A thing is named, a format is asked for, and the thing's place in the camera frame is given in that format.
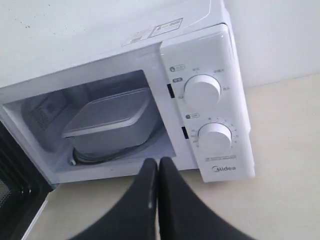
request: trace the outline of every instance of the microwave top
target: microwave top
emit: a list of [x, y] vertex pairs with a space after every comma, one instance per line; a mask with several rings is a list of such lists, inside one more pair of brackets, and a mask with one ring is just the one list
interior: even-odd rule
[[32, 5], [33, 15], [20, 15], [25, 23], [0, 23], [8, 29], [1, 43], [7, 54], [0, 55], [0, 88], [228, 21], [223, 0], [73, 2], [73, 8], [46, 6], [51, 11]]

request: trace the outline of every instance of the countertop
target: countertop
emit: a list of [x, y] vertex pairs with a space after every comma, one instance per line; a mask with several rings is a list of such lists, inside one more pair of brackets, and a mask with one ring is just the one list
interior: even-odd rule
[[[319, 239], [319, 89], [320, 75], [246, 89], [256, 178], [203, 183], [198, 170], [181, 172], [212, 210], [257, 240]], [[27, 239], [74, 236], [103, 216], [133, 179], [59, 185]]]

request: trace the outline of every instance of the white knob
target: white knob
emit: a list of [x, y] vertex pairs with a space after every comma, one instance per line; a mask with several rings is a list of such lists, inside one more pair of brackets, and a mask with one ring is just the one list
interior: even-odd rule
[[231, 147], [231, 131], [220, 123], [209, 123], [200, 128], [198, 132], [198, 143], [199, 148], [206, 153], [225, 153]]
[[184, 86], [184, 100], [192, 109], [199, 112], [212, 111], [219, 102], [221, 87], [209, 75], [191, 77]]

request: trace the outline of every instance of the open microwave door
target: open microwave door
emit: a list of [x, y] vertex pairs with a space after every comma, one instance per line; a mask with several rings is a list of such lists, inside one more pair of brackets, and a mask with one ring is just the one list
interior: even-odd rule
[[52, 190], [0, 123], [0, 239], [20, 240]]

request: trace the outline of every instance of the midea logo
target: midea logo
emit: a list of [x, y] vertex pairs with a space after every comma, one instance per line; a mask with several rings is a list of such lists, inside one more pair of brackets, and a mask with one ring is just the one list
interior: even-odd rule
[[213, 166], [212, 167], [212, 171], [214, 171], [215, 173], [219, 173], [219, 172], [225, 172], [225, 171], [233, 171], [236, 170], [235, 166], [225, 166], [225, 167], [221, 167], [221, 166]]

